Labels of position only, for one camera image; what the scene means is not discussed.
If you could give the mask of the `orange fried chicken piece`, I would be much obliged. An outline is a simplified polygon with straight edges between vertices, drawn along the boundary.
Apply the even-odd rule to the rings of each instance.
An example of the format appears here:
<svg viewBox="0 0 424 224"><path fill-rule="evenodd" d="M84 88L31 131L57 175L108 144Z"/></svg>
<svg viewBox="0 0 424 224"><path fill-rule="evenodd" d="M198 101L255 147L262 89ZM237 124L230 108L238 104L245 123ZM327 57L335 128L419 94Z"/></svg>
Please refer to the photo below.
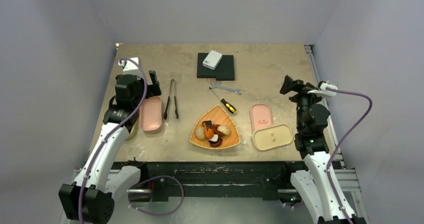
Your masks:
<svg viewBox="0 0 424 224"><path fill-rule="evenodd" d="M214 137L215 133L212 129L208 128L207 125L205 123L203 123L203 128L204 128L204 136L206 139L211 139Z"/></svg>

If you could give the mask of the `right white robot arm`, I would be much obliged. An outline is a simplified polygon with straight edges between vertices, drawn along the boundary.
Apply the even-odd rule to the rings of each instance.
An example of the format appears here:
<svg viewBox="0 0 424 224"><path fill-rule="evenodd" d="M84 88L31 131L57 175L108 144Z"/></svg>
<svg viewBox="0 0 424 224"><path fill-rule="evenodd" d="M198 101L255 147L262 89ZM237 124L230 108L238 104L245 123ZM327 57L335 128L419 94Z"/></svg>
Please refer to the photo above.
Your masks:
<svg viewBox="0 0 424 224"><path fill-rule="evenodd" d="M288 188L294 187L300 194L301 203L308 209L315 224L365 224L343 193L333 167L334 153L330 153L324 136L330 111L320 102L324 98L346 94L363 97L369 105L361 116L362 121L370 112L373 102L361 93L338 89L329 81L318 86L286 75L280 94L295 92L289 100L296 104L296 130L294 144L300 153L306 169L289 168L281 173L280 180Z"/></svg>

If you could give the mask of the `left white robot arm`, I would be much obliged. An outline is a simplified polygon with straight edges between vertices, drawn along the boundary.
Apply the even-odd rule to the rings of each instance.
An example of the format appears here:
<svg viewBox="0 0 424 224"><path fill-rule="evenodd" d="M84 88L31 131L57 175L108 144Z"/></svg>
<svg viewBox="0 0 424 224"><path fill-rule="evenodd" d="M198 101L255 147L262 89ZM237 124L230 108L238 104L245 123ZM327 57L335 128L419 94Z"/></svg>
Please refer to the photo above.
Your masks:
<svg viewBox="0 0 424 224"><path fill-rule="evenodd" d="M138 189L146 187L149 175L140 165L129 165L114 180L108 176L124 141L139 117L141 104L148 98L162 94L156 72L145 77L120 74L115 77L115 95L104 113L100 135L92 153L80 173L70 184L63 184L58 196L65 216L81 223L106 224L112 217L115 200L130 184Z"/></svg>

